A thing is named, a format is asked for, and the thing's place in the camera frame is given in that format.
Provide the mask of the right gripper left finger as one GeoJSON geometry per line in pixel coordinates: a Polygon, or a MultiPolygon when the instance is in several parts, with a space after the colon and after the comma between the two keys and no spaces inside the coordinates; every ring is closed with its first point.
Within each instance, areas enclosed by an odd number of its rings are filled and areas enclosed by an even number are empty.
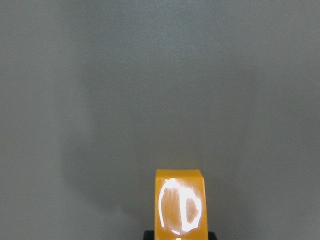
{"type": "Polygon", "coordinates": [[[143,240],[154,240],[155,232],[154,231],[145,231],[143,233],[143,240]]]}

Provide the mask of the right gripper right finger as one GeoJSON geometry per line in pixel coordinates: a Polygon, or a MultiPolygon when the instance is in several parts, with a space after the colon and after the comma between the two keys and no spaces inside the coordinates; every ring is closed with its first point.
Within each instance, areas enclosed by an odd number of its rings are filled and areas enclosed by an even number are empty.
{"type": "Polygon", "coordinates": [[[208,240],[218,240],[216,234],[213,231],[208,232],[208,240]]]}

